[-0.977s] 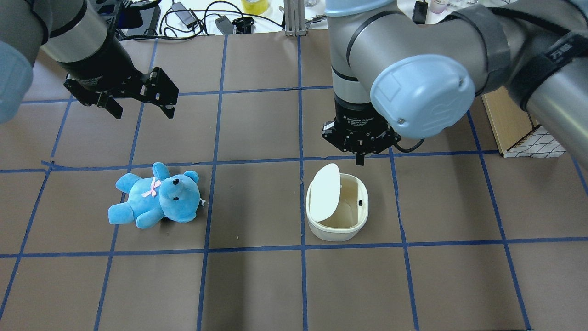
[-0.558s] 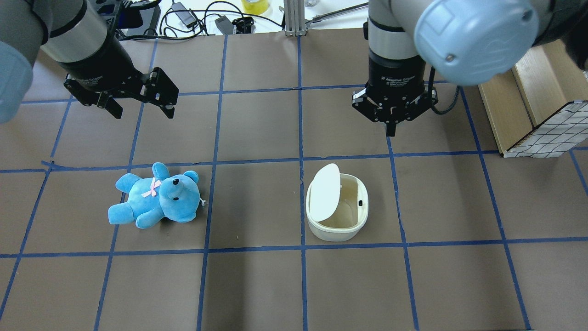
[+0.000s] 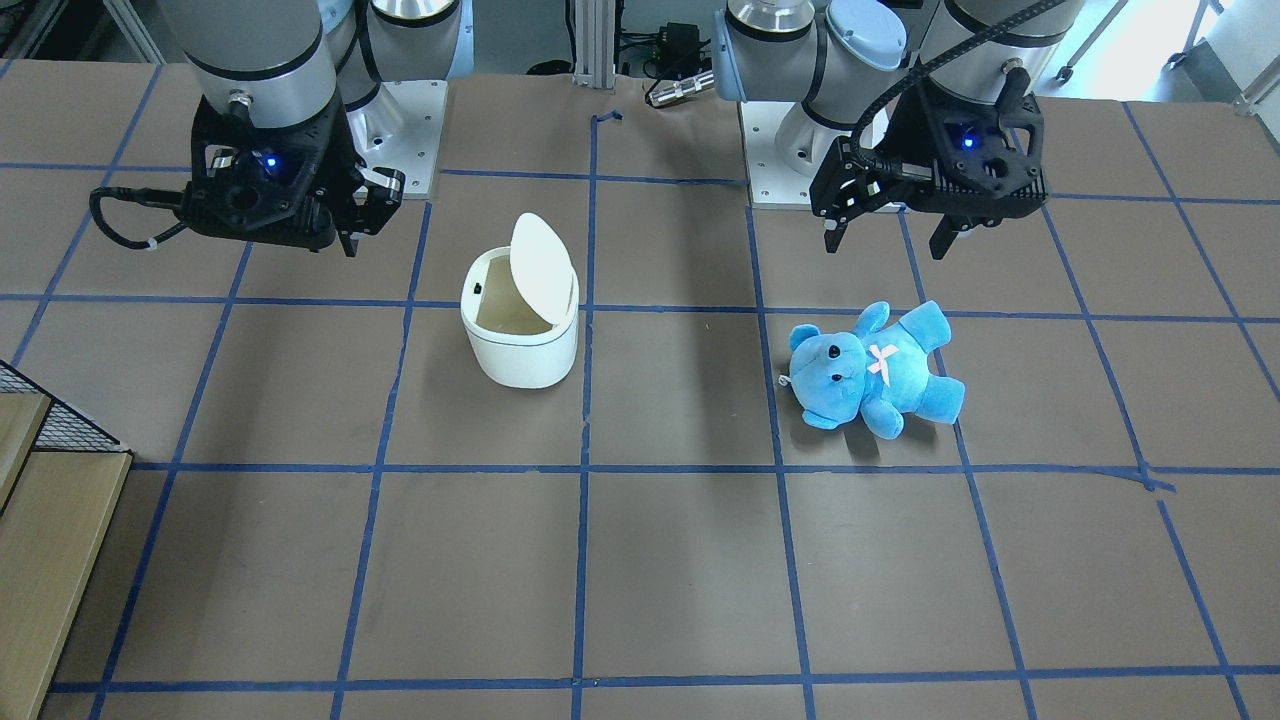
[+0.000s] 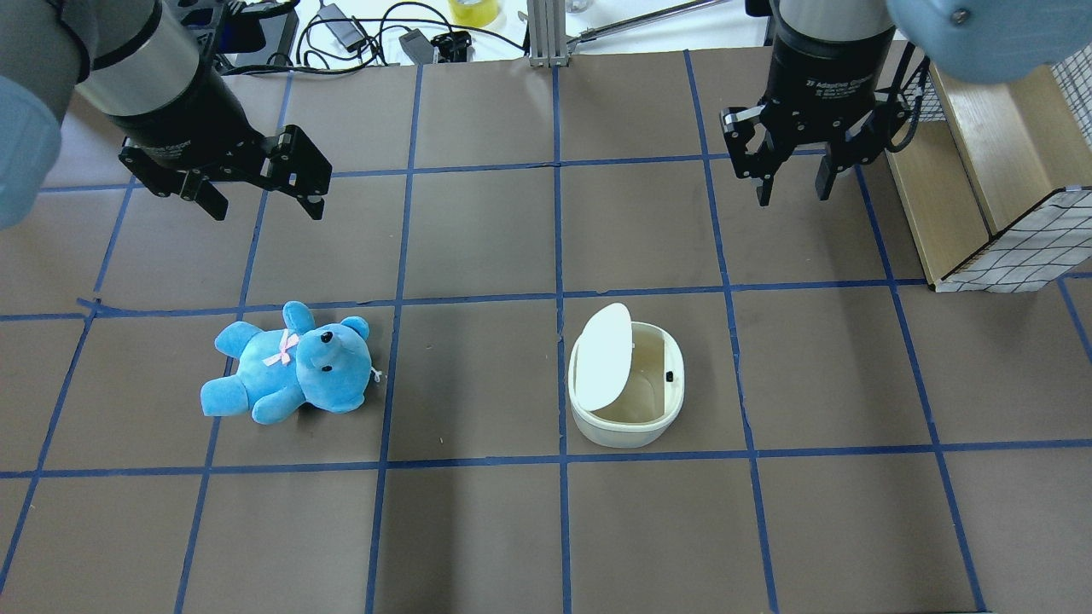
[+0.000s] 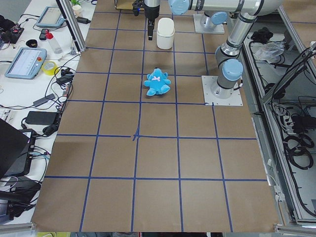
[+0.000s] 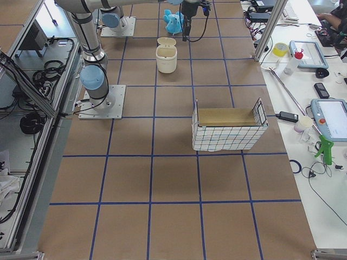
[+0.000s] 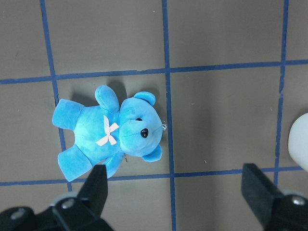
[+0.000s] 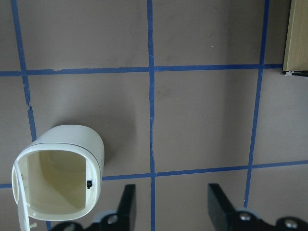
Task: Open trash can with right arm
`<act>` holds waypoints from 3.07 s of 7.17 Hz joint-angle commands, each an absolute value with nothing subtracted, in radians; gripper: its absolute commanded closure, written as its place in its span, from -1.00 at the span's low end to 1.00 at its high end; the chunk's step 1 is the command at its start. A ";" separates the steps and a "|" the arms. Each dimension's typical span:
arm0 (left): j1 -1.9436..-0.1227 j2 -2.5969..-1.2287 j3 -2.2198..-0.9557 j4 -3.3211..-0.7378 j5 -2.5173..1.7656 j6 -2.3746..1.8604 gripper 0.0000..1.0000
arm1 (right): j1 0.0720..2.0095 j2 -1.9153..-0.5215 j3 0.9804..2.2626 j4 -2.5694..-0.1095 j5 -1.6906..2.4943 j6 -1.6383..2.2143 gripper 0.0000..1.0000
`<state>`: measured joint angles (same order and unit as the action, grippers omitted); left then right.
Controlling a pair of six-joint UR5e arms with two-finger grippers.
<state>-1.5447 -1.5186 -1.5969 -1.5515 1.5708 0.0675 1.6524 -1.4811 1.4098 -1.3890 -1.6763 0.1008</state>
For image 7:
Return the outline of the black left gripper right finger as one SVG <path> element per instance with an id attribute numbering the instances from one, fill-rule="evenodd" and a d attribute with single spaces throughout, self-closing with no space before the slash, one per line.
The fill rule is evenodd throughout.
<path id="1" fill-rule="evenodd" d="M 308 198 L 281 191 L 256 164 L 243 164 L 241 193 L 264 231 L 308 229 Z"/>

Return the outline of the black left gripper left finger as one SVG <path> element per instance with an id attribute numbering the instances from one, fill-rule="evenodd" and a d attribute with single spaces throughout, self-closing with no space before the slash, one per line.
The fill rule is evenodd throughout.
<path id="1" fill-rule="evenodd" d="M 61 197 L 52 213 L 63 231 L 106 231 L 101 218 L 106 199 L 106 167 L 95 165 L 77 195 Z"/>

